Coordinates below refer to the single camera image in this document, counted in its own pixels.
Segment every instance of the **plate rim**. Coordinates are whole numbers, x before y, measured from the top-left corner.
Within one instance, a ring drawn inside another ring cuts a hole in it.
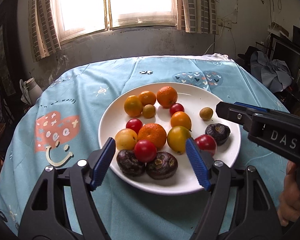
[[[107,110],[108,110],[108,109],[109,109],[109,108],[110,108],[110,107],[111,107],[111,106],[112,106],[112,105],[113,105],[113,104],[114,104],[121,96],[123,96],[123,95],[125,95],[125,94],[128,94],[129,92],[131,92],[131,91],[133,91],[133,90],[135,90],[135,89],[138,89],[138,88],[141,88],[141,87],[145,87],[145,86],[149,86],[149,85],[157,85],[157,84],[167,84],[167,85],[169,85],[169,84],[178,84],[178,85],[186,85],[186,86],[190,86],[190,87],[196,87],[196,88],[198,88],[198,89],[201,89],[201,90],[204,90],[204,91],[206,91],[206,92],[208,92],[208,93],[211,93],[213,96],[215,96],[216,98],[218,98],[221,102],[223,102],[223,100],[222,100],[221,98],[219,98],[218,96],[216,96],[215,94],[213,94],[213,93],[210,92],[210,91],[207,91],[207,90],[205,90],[205,89],[203,89],[203,88],[201,88],[201,87],[198,87],[198,86],[189,85],[189,84],[184,84],[184,83],[178,83],[178,82],[156,82],[156,83],[150,83],[150,84],[146,84],[146,85],[142,85],[142,86],[135,87],[135,88],[130,89],[129,91],[125,92],[124,94],[118,96],[118,97],[117,97],[117,98],[116,98],[116,99],[115,99],[115,100],[107,107],[107,109],[103,112],[102,117],[101,117],[100,122],[99,122],[99,127],[98,127],[98,143],[99,143],[100,149],[101,149],[100,124],[102,123],[102,121],[103,121],[103,119],[104,119],[104,117],[105,117],[105,114],[106,114]],[[237,160],[238,155],[239,155],[239,152],[240,152],[240,148],[241,148],[241,130],[240,130],[240,126],[239,126],[239,124],[237,124],[237,123],[234,123],[234,124],[236,124],[236,126],[237,126],[237,128],[238,128],[239,135],[240,135],[240,140],[239,140],[238,152],[236,153],[236,156],[235,156],[233,162],[231,163],[231,165],[229,165],[230,168],[234,165],[235,161]],[[199,187],[199,188],[197,188],[197,189],[192,189],[192,190],[189,190],[189,191],[175,191],[175,192],[172,192],[172,193],[165,192],[165,191],[161,191],[161,190],[154,191],[154,190],[152,190],[152,189],[149,189],[148,187],[142,187],[142,186],[140,185],[140,182],[136,182],[136,181],[133,181],[133,180],[129,179],[129,177],[125,176],[122,172],[117,172],[116,169],[113,168],[113,166],[112,166],[111,163],[110,163],[110,166],[109,166],[109,167],[110,167],[110,169],[112,170],[112,172],[113,172],[114,174],[116,174],[116,175],[117,175],[120,179],[122,179],[124,182],[126,182],[126,183],[130,184],[131,186],[136,187],[136,188],[138,188],[138,189],[140,189],[140,190],[143,190],[143,191],[148,192],[148,193],[156,194],[156,195],[169,195],[169,196],[172,196],[172,195],[187,195],[187,194],[195,193],[195,192],[198,192],[198,191],[201,191],[201,190],[204,189],[203,187],[201,187],[201,188]]]

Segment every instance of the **window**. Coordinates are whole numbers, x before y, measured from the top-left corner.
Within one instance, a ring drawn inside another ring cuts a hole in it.
[[[61,43],[122,27],[177,25],[176,0],[51,0]]]

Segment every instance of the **table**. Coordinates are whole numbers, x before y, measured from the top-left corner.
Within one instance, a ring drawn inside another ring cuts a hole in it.
[[[99,149],[98,124],[106,108],[123,93],[154,82],[190,83],[190,75],[177,79],[177,73],[194,72],[214,82],[200,87],[223,101],[236,101],[286,111],[279,100],[235,62],[206,61],[183,57],[134,57],[80,66],[61,75],[48,87],[18,124],[0,175],[0,210],[15,234],[28,197],[46,165],[45,147],[52,145],[49,158],[65,156],[66,144],[73,157],[63,167],[72,166]],[[275,205],[283,188],[287,160],[247,139],[241,127],[241,150],[235,168],[255,166]],[[53,146],[56,140],[59,147]],[[65,188],[70,224],[80,228],[71,192]],[[221,232],[230,225],[234,206],[231,191]],[[200,191],[181,196],[160,196],[133,188],[111,170],[101,187],[92,192],[100,217],[113,240],[189,239],[205,207],[208,193]]]

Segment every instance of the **red cherry tomato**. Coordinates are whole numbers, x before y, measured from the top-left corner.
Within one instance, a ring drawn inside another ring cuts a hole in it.
[[[210,152],[211,156],[215,155],[217,151],[217,143],[212,136],[203,134],[194,139],[194,141],[200,150]]]
[[[173,116],[173,114],[176,112],[184,112],[184,111],[185,108],[183,107],[182,104],[179,103],[175,103],[172,106],[170,106],[170,110],[169,110],[171,116]]]
[[[157,156],[157,148],[148,140],[140,140],[134,147],[134,155],[138,161],[148,163]]]
[[[126,124],[126,128],[134,130],[137,134],[139,133],[139,130],[142,128],[142,126],[143,123],[137,118],[130,119]]]

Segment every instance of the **human hand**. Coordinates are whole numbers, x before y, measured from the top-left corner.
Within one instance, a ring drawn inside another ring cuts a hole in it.
[[[296,182],[296,170],[297,165],[288,161],[277,212],[280,224],[284,227],[289,224],[289,221],[296,222],[300,216],[300,190]]]

